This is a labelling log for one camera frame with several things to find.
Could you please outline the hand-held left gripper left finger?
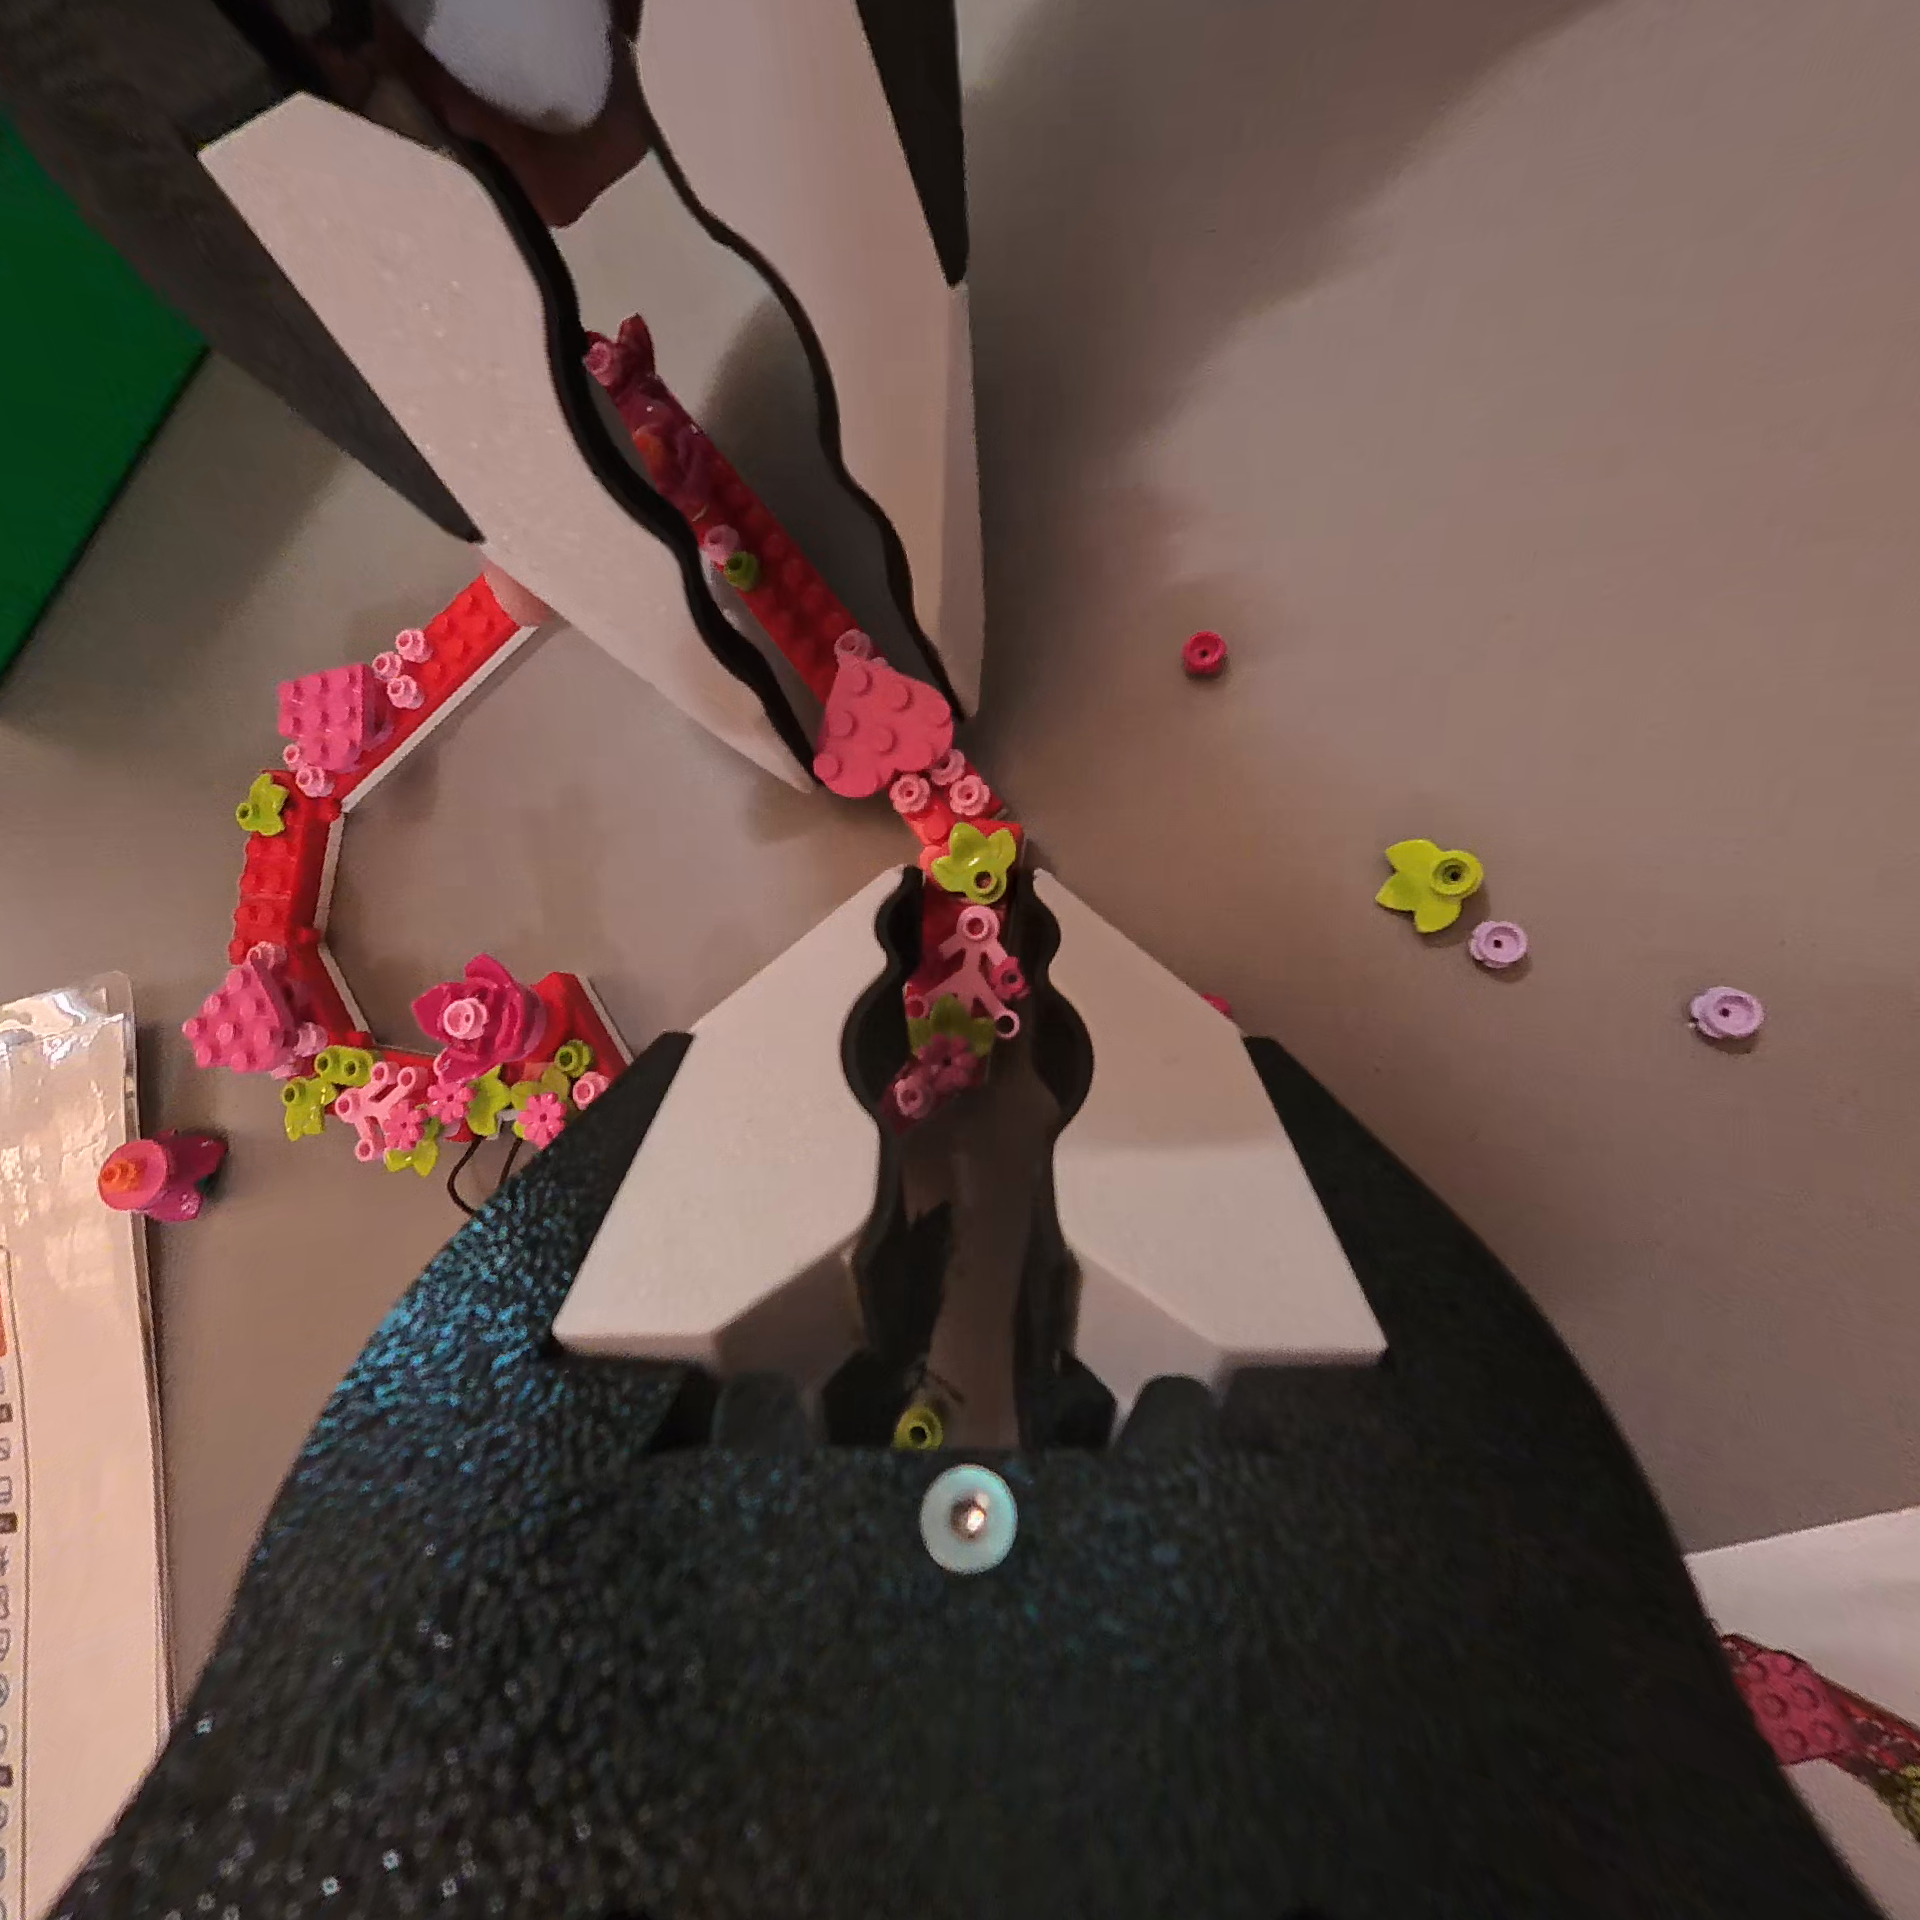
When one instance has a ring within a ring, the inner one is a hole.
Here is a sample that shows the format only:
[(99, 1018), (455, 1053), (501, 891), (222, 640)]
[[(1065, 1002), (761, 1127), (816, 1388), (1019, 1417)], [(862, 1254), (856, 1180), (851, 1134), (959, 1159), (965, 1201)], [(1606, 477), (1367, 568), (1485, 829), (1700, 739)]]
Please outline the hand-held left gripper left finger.
[(688, 1047), (552, 1321), (572, 1355), (776, 1374), (816, 1402), (862, 1343), (851, 1251), (883, 1141), (843, 1041), (889, 973), (884, 869), (742, 984)]

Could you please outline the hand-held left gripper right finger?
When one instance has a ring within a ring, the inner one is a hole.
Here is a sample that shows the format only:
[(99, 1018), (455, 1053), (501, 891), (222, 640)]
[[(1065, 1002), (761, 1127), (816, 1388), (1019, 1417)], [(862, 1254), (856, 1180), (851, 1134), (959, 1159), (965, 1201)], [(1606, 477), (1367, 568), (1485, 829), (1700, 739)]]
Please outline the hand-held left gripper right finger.
[(1077, 1276), (1067, 1351), (1113, 1394), (1248, 1368), (1372, 1366), (1384, 1333), (1234, 1018), (1060, 878), (1045, 984), (1089, 1041), (1065, 1095), (1053, 1211)]

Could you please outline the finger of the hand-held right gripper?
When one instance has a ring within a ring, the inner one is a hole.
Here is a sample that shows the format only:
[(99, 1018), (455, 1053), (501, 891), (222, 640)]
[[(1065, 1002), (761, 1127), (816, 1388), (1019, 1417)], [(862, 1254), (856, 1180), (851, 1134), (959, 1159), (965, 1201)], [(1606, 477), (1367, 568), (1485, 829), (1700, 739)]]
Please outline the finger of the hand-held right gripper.
[(956, 54), (956, 3), (640, 3), (638, 22), (662, 164), (794, 321), (828, 468), (971, 715), (986, 579)]
[(799, 715), (603, 413), (572, 279), (501, 159), (307, 93), (199, 159), (461, 502), (482, 558), (735, 754), (813, 790)]

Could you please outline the pink lego heart piece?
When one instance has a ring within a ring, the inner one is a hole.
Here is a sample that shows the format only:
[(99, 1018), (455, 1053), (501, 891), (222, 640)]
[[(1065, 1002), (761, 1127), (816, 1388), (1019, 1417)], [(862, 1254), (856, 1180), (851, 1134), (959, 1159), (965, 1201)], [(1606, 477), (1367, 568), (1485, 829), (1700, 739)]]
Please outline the pink lego heart piece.
[(954, 708), (935, 686), (879, 655), (838, 655), (813, 773), (828, 794), (867, 801), (944, 762), (954, 730)]

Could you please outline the red lego heart wreath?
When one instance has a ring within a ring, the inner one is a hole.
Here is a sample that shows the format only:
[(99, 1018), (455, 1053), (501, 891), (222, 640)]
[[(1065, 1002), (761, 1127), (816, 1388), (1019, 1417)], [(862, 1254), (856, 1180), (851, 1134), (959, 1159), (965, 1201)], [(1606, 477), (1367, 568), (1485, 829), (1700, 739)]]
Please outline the red lego heart wreath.
[[(825, 713), (835, 659), (879, 655), (871, 638), (662, 381), (638, 315), (589, 333), (583, 369), (642, 477), (693, 526), (723, 612), (743, 612)], [(286, 1141), (343, 1127), (358, 1162), (418, 1177), (444, 1167), (455, 1182), (456, 1152), (478, 1143), (552, 1145), (633, 1057), (581, 976), (527, 981), (482, 955), (418, 996), (418, 1045), (376, 1041), (326, 950), (348, 808), (538, 630), (478, 579), (376, 659), (276, 686), (282, 762), (235, 811), (245, 861), (230, 971), (182, 1022), (182, 1041), (199, 1067), (275, 1082)], [(991, 1047), (1023, 1030), (1028, 976), (1003, 926), (1024, 829), (956, 730), (944, 762), (874, 796), (916, 838), (935, 940), (902, 988), (908, 1056), (883, 1095), (883, 1116), (908, 1127), (978, 1084)]]

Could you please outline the magenta lego flower orange centre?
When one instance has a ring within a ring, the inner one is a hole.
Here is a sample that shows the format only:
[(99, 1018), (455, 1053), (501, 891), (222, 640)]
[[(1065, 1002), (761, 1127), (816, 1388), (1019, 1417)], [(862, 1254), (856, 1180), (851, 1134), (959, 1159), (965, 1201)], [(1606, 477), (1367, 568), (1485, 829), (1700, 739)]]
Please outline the magenta lego flower orange centre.
[(99, 1197), (111, 1211), (179, 1223), (207, 1205), (207, 1188), (230, 1159), (230, 1141), (208, 1129), (162, 1129), (120, 1143), (99, 1169)]

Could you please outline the green plastic bin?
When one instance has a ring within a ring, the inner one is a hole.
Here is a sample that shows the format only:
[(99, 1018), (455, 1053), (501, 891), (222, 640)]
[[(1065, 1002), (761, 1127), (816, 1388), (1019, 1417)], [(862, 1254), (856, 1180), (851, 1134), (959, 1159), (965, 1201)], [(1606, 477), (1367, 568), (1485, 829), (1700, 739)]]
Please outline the green plastic bin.
[(203, 355), (3, 120), (3, 668)]

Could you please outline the printed sheet in plastic sleeve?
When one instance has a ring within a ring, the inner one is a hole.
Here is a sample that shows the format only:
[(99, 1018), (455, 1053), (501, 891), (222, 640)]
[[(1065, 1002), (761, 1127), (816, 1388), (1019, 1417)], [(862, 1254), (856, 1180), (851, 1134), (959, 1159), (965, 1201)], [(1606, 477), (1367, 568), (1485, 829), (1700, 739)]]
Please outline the printed sheet in plastic sleeve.
[(56, 1909), (173, 1724), (147, 1223), (99, 1193), (136, 1134), (127, 976), (3, 1007), (3, 1917)]

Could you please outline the white printed booklet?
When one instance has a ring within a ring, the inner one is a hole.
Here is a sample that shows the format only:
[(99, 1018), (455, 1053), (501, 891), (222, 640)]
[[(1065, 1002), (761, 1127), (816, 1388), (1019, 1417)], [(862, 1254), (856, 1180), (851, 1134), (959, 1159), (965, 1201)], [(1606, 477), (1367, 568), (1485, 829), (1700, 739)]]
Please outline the white printed booklet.
[(1917, 1508), (1690, 1555), (1738, 1687), (1883, 1917), (1917, 1917)]

